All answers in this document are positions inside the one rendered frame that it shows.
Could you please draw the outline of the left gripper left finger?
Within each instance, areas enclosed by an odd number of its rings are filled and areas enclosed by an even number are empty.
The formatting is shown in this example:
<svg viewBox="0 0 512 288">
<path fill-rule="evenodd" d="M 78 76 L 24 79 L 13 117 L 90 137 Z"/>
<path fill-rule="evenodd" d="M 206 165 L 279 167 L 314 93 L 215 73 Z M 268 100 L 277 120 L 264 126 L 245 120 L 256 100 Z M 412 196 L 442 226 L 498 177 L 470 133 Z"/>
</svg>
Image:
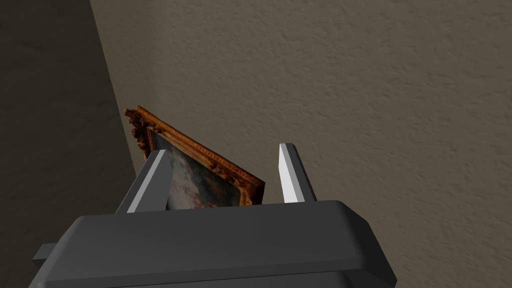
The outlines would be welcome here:
<svg viewBox="0 0 512 288">
<path fill-rule="evenodd" d="M 145 161 L 116 213 L 164 211 L 172 178 L 173 169 L 168 151 L 154 150 Z"/>
</svg>

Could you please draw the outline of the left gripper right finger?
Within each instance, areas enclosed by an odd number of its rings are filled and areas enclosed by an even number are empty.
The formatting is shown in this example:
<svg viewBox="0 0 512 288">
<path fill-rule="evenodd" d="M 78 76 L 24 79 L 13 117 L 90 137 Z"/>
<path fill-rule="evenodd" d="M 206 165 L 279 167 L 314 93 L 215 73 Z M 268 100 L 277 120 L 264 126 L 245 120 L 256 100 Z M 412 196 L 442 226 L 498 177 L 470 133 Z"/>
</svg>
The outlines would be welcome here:
<svg viewBox="0 0 512 288">
<path fill-rule="evenodd" d="M 317 200 L 298 150 L 293 143 L 279 144 L 278 172 L 285 203 Z"/>
</svg>

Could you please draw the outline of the gold framed painting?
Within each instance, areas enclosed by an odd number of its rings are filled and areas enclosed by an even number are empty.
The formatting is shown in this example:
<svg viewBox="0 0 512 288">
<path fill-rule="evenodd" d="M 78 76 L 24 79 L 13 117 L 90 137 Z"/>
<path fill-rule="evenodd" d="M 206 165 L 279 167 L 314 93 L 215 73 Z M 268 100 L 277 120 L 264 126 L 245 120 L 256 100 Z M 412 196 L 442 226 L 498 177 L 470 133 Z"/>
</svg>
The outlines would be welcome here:
<svg viewBox="0 0 512 288">
<path fill-rule="evenodd" d="M 167 210 L 260 205 L 265 182 L 137 106 L 125 109 L 145 159 L 165 150 L 172 178 Z"/>
</svg>

